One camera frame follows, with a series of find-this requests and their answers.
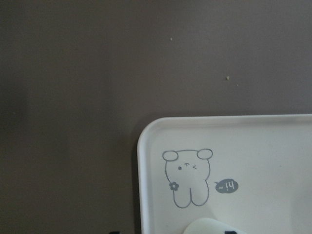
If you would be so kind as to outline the cream white plastic cup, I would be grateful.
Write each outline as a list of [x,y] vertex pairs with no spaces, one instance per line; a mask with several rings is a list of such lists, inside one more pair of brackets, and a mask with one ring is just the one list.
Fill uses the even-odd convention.
[[224,234],[225,231],[236,231],[237,234],[245,234],[233,226],[220,222],[213,218],[199,218],[190,223],[183,231],[184,234]]

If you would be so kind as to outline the cream rabbit tray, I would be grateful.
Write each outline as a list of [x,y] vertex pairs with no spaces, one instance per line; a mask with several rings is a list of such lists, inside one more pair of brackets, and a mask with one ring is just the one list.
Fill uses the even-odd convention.
[[167,117],[137,145],[141,231],[212,218],[246,234],[312,231],[312,117]]

